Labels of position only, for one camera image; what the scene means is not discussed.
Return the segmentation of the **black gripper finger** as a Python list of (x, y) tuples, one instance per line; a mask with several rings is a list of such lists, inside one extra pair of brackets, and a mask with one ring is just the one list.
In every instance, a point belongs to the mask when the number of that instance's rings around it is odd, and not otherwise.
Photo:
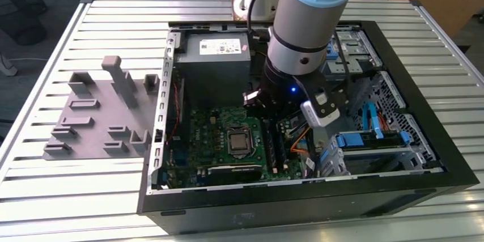
[(267, 94), (261, 89), (243, 93), (244, 108), (263, 109), (267, 107)]

